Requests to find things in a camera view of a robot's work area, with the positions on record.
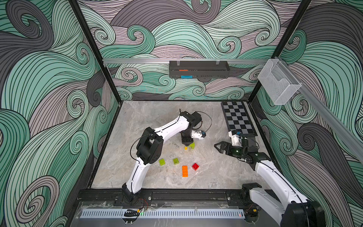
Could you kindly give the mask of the orange long lego brick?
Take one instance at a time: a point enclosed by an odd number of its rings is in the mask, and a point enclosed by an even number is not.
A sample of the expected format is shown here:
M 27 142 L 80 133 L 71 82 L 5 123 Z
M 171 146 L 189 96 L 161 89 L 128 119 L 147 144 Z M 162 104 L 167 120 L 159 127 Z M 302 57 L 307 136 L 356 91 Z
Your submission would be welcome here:
M 182 166 L 182 177 L 188 177 L 188 166 Z

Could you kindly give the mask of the red lego brick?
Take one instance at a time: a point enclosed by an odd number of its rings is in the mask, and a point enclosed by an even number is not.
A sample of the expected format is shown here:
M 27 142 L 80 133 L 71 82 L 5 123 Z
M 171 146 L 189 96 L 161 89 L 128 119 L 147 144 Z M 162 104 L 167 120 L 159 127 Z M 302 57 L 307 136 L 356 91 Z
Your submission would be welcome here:
M 197 170 L 198 170 L 198 168 L 199 168 L 199 165 L 198 165 L 197 163 L 194 163 L 194 164 L 192 165 L 192 168 L 193 168 L 195 171 L 197 171 Z

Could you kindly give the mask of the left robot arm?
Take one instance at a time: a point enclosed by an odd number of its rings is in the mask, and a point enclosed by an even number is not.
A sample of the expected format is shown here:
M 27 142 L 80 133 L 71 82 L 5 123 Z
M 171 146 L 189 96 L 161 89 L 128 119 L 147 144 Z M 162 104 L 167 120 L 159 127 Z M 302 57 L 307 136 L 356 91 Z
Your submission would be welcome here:
M 142 136 L 135 142 L 137 157 L 132 174 L 122 186 L 124 196 L 129 202 L 137 199 L 151 164 L 159 160 L 163 145 L 167 140 L 180 134 L 182 144 L 188 147 L 194 143 L 194 139 L 202 140 L 206 137 L 205 131 L 196 129 L 201 122 L 202 117 L 198 112 L 190 114 L 183 111 L 173 121 L 161 127 L 155 129 L 147 127 L 144 130 Z

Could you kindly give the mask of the green hollow lego brick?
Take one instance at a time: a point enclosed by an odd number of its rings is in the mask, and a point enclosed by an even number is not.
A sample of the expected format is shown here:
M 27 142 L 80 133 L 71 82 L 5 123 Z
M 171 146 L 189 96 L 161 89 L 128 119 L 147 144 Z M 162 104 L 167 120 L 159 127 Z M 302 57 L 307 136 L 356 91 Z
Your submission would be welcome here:
M 174 159 L 173 159 L 173 163 L 174 163 L 174 165 L 179 164 L 179 160 L 178 160 L 178 158 L 174 158 Z

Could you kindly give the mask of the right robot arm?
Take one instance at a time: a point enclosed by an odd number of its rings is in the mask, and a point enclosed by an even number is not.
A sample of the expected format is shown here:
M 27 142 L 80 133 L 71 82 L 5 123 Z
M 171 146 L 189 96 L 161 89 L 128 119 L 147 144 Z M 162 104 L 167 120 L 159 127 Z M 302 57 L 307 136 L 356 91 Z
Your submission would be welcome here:
M 241 202 L 259 206 L 281 227 L 324 227 L 325 211 L 317 201 L 311 201 L 299 192 L 280 173 L 270 157 L 259 151 L 259 144 L 250 145 L 250 138 L 231 135 L 231 142 L 222 141 L 214 147 L 221 154 L 248 164 L 260 175 L 274 193 L 269 194 L 258 183 L 242 187 Z

